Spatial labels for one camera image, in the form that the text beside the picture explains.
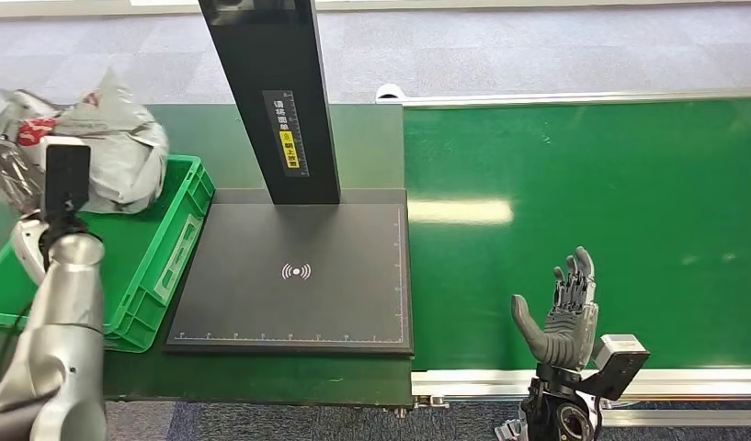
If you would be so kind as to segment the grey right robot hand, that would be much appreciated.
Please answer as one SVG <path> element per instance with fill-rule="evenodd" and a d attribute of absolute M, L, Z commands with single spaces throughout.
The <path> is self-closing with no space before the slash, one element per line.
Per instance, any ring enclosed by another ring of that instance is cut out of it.
<path fill-rule="evenodd" d="M 565 258 L 567 271 L 555 267 L 553 305 L 543 326 L 529 312 L 526 299 L 511 296 L 511 316 L 534 358 L 548 366 L 584 369 L 591 357 L 597 329 L 595 265 L 583 246 Z"/>

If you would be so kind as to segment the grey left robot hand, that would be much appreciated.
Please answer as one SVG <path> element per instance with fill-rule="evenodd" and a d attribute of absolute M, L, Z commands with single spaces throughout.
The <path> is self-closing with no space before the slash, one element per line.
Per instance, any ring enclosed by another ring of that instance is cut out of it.
<path fill-rule="evenodd" d="M 10 244 L 18 262 L 23 265 L 28 277 L 36 285 L 41 284 L 46 274 L 40 239 L 48 227 L 38 213 L 33 213 L 17 220 L 10 237 Z"/>

